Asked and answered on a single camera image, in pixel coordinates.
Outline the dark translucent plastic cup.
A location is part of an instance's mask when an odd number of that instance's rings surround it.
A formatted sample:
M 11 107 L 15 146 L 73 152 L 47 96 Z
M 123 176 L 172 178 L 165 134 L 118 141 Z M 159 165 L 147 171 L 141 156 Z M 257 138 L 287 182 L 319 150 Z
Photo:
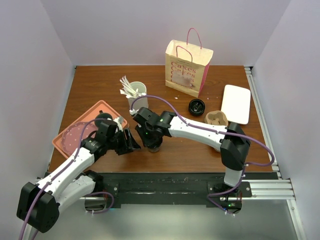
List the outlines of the dark translucent plastic cup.
M 160 147 L 161 147 L 161 143 L 159 144 L 152 144 L 152 145 L 149 145 L 147 147 L 148 151 L 151 152 L 151 153 L 156 153 L 160 150 Z

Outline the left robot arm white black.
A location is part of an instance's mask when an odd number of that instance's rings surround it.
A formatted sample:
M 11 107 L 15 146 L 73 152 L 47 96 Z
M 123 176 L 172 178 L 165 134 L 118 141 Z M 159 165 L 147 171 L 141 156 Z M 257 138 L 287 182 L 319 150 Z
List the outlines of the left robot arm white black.
M 120 156 L 140 149 L 131 131 L 122 128 L 120 118 L 98 117 L 93 122 L 98 129 L 87 138 L 79 136 L 77 148 L 65 162 L 45 178 L 22 187 L 16 212 L 23 221 L 19 239 L 23 239 L 27 226 L 41 233 L 50 230 L 60 213 L 80 197 L 99 196 L 104 184 L 81 173 L 107 151 Z

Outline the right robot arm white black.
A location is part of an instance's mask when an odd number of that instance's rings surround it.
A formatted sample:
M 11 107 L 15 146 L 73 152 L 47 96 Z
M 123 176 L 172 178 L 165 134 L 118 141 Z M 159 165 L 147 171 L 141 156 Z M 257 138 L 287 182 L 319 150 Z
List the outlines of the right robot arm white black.
M 146 107 L 129 112 L 137 123 L 135 130 L 144 147 L 150 150 L 159 148 L 163 137 L 184 138 L 208 145 L 220 153 L 225 166 L 223 192 L 233 197 L 241 190 L 239 181 L 251 142 L 238 124 L 210 125 L 169 111 L 158 115 Z

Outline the white cylindrical holder cup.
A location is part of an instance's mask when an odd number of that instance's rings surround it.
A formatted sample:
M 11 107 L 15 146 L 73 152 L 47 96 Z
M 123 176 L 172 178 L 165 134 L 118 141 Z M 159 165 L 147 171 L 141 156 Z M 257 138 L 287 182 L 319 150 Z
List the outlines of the white cylindrical holder cup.
M 148 103 L 148 99 L 146 97 L 142 97 L 145 96 L 147 94 L 147 87 L 144 83 L 140 82 L 140 81 L 133 81 L 130 83 L 130 86 L 137 92 L 137 96 L 135 97 L 129 97 L 128 100 L 128 104 L 129 104 L 129 108 L 131 109 L 131 106 L 133 104 L 133 109 L 134 110 L 139 110 L 142 107 L 148 108 L 149 107 L 149 103 Z

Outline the salmon pink plastic tray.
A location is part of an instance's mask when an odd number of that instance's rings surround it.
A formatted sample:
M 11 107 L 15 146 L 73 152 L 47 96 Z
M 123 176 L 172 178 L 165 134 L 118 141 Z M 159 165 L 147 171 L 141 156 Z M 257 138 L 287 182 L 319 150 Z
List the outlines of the salmon pink plastic tray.
M 99 100 L 97 103 L 95 103 L 91 108 L 89 108 L 85 113 L 83 113 L 80 117 L 78 117 L 75 121 L 73 121 L 68 127 L 71 125 L 74 125 L 79 122 L 88 122 L 90 120 L 93 120 L 97 117 L 99 113 L 109 113 L 112 115 L 113 120 L 119 116 L 121 116 L 115 109 L 113 109 L 109 104 L 107 104 L 104 100 Z M 53 140 L 52 144 L 53 146 L 63 155 L 65 159 L 68 159 L 69 156 L 67 156 L 62 149 L 62 135 L 67 130 L 66 127 L 61 133 L 58 134 Z

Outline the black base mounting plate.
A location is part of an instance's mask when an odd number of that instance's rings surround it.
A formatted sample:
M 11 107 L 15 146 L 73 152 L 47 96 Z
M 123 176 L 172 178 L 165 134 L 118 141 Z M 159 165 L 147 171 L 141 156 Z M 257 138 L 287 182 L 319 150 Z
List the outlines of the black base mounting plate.
M 249 182 L 236 189 L 226 185 L 220 173 L 97 173 L 85 175 L 95 182 L 94 192 L 107 206 L 123 205 L 222 205 L 239 210 L 242 198 L 252 196 Z

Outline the black cup lid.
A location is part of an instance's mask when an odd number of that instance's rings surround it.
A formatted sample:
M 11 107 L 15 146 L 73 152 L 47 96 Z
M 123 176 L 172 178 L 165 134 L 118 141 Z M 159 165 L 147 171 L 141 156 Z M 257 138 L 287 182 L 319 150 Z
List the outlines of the black cup lid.
M 201 116 L 205 112 L 206 105 L 201 99 L 193 99 L 188 104 L 188 111 L 192 116 Z

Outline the pink dotted plate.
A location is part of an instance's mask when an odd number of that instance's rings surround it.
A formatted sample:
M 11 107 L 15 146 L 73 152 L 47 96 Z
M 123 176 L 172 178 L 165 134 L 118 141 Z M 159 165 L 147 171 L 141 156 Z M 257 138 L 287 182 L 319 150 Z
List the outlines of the pink dotted plate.
M 62 134 L 62 150 L 69 157 L 78 147 L 80 142 L 81 133 L 83 135 L 81 139 L 85 139 L 89 136 L 90 133 L 96 131 L 98 128 L 94 123 L 88 124 L 86 127 L 86 122 L 77 122 L 66 129 Z

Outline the brown pulp cup carrier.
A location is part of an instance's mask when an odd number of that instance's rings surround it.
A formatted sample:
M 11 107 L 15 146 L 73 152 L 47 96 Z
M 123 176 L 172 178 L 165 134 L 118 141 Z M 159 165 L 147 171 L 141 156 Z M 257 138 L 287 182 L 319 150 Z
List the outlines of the brown pulp cup carrier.
M 226 132 L 229 125 L 226 115 L 219 110 L 209 112 L 205 116 L 204 122 L 212 125 L 209 126 L 209 128 L 212 128 L 217 132 Z M 207 138 L 210 139 L 210 146 L 220 153 L 222 141 L 224 140 L 225 135 L 217 132 L 207 132 L 206 134 Z

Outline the white rectangular plate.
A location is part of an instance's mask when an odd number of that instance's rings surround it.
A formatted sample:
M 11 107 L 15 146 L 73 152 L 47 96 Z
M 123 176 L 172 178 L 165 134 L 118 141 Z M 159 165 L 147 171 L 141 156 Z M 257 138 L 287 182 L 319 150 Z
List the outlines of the white rectangular plate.
M 250 105 L 251 91 L 249 89 L 231 84 L 224 87 L 221 111 L 229 122 L 248 124 Z

